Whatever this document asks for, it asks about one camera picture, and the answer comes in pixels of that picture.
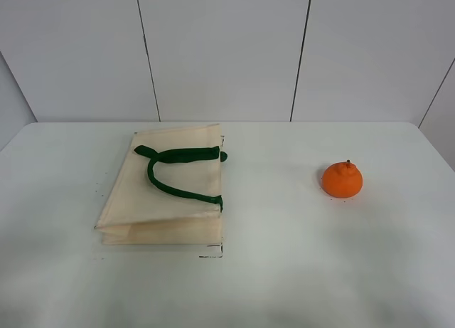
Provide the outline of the white linen bag green handles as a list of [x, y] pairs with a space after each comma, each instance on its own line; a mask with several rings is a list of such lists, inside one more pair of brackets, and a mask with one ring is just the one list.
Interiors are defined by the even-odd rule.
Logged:
[[95, 228], [105, 245], [223, 241], [219, 124], [137, 132]]

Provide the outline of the orange fruit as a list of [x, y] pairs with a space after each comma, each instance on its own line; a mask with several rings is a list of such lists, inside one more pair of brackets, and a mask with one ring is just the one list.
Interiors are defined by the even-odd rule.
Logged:
[[360, 192], [363, 187], [363, 176], [350, 160], [337, 162], [324, 171], [321, 186], [328, 195], [346, 199]]

